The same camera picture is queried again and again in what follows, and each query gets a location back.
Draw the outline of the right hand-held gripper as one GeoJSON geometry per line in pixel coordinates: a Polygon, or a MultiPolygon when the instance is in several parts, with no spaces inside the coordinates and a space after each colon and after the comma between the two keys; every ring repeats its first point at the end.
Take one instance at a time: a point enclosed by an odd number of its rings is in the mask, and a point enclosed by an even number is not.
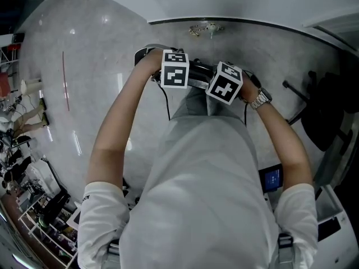
{"type": "Polygon", "coordinates": [[[237,66],[219,62],[205,92],[208,96],[231,105],[242,85],[242,70],[237,66]]]}

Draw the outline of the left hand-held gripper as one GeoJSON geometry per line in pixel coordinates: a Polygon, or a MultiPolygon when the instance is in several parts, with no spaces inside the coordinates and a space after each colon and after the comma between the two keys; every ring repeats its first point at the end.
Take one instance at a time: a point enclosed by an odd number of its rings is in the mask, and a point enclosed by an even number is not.
{"type": "Polygon", "coordinates": [[[188,85],[188,54],[163,50],[160,72],[162,88],[186,89],[188,85]]]}

